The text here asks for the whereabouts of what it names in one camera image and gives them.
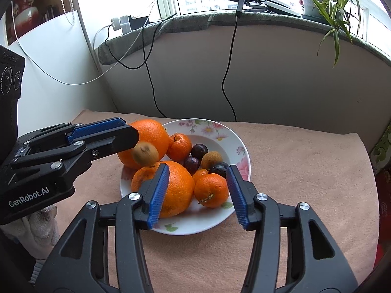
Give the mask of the white gloved left hand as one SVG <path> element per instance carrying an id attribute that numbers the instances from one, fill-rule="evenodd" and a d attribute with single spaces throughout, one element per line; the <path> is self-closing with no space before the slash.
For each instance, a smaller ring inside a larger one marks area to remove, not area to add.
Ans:
<path id="1" fill-rule="evenodd" d="M 1 230 L 10 240 L 18 240 L 37 260 L 46 260 L 60 238 L 56 215 L 56 205 L 50 205 L 1 225 Z"/>

